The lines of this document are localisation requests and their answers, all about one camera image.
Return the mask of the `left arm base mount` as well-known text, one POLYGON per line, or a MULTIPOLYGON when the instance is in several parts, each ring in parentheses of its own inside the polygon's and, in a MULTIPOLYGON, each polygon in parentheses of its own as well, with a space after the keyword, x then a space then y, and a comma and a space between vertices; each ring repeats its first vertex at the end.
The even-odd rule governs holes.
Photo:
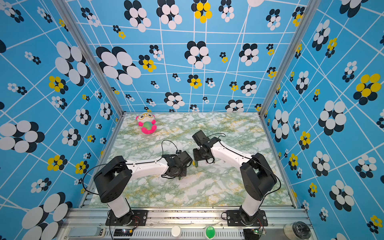
POLYGON ((107 213, 106 226, 145 226, 149 211, 147 210, 131 210, 124 216, 118 218, 112 210, 107 213))

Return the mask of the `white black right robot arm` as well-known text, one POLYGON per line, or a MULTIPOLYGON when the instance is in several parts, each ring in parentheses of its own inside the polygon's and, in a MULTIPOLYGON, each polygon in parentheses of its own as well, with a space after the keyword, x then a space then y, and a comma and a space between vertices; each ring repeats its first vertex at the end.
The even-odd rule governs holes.
POLYGON ((220 138, 209 138, 203 131, 192 136, 198 148, 193 149, 195 161, 220 159, 240 170, 246 197, 239 209, 240 219, 245 226, 251 226, 259 218, 258 213, 265 197, 272 192, 276 183, 281 183, 266 158, 236 150, 226 145, 220 138))

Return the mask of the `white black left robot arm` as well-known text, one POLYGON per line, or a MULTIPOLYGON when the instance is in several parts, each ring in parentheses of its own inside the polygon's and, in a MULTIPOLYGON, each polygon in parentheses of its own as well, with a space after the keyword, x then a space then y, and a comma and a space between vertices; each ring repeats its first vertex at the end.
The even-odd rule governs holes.
POLYGON ((187 168, 193 159, 187 152, 162 155, 159 158, 141 162, 114 157, 94 175, 94 183, 102 203, 110 208, 109 223, 112 226, 127 226, 132 221, 140 224, 123 192, 130 180, 160 175, 166 179, 181 178, 187 175, 187 168))

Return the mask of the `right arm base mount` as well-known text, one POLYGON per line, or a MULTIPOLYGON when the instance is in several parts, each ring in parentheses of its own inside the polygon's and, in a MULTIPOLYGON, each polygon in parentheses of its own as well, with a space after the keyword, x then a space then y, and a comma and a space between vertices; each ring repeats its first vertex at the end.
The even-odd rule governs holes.
POLYGON ((253 216, 248 216, 244 211, 228 210, 226 211, 227 224, 230 227, 267 227, 268 220, 266 212, 257 211, 253 216))

